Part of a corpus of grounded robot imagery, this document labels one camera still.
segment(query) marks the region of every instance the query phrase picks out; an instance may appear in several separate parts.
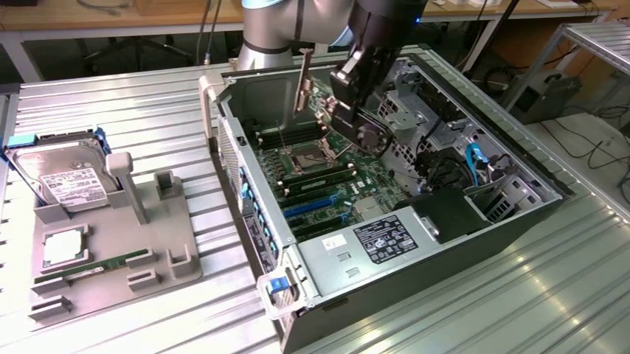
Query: slotted metal surface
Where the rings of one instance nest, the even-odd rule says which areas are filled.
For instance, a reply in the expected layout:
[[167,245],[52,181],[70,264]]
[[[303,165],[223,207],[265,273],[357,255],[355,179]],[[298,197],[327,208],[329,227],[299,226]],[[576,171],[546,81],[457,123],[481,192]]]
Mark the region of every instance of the slotted metal surface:
[[630,26],[621,22],[569,24],[565,36],[630,74]]
[[[589,181],[572,176],[570,167],[448,63],[434,53],[415,51],[558,175],[576,197],[502,254],[302,352],[628,353],[628,214],[598,196]],[[4,197],[10,203],[0,226],[0,240],[8,239],[0,244],[0,262],[6,263],[0,268],[0,288],[6,289],[0,293],[0,352],[36,353],[43,348],[52,353],[279,352],[203,149],[197,119],[201,74],[198,69],[181,69],[24,87],[16,129],[63,131],[95,122],[109,124],[115,150],[134,155],[137,181],[167,168],[185,179],[205,277],[182,289],[30,333],[24,312],[30,232],[24,230],[34,218],[32,197],[10,174]]]

